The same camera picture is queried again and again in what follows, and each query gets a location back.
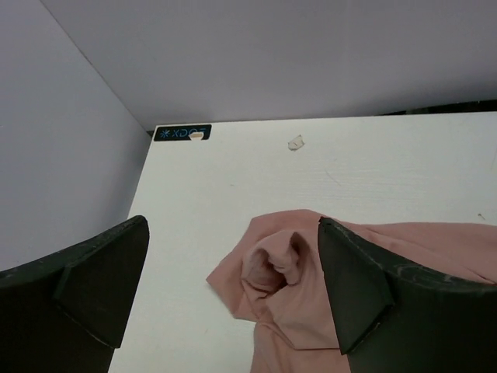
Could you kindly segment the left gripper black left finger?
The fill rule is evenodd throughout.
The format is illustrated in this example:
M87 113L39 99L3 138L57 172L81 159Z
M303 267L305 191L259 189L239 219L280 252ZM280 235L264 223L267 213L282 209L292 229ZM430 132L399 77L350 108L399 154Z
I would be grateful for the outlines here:
M149 243L134 216L1 272L3 372L107 372L122 342Z

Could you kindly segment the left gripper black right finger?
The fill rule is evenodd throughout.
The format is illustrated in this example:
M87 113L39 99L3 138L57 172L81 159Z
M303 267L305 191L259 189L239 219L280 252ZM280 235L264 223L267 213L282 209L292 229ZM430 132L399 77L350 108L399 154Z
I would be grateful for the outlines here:
M353 372L494 372L496 288L424 267L331 218L318 252Z

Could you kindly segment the dusty pink t shirt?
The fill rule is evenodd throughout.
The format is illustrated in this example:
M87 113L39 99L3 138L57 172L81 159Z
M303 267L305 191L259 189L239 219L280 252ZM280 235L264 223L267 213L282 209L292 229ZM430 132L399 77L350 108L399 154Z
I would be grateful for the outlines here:
M253 218L237 246L207 277L235 318L255 324L254 372L353 372L339 350L321 268L322 218L328 217L309 210ZM335 221L424 267L496 288L492 225Z

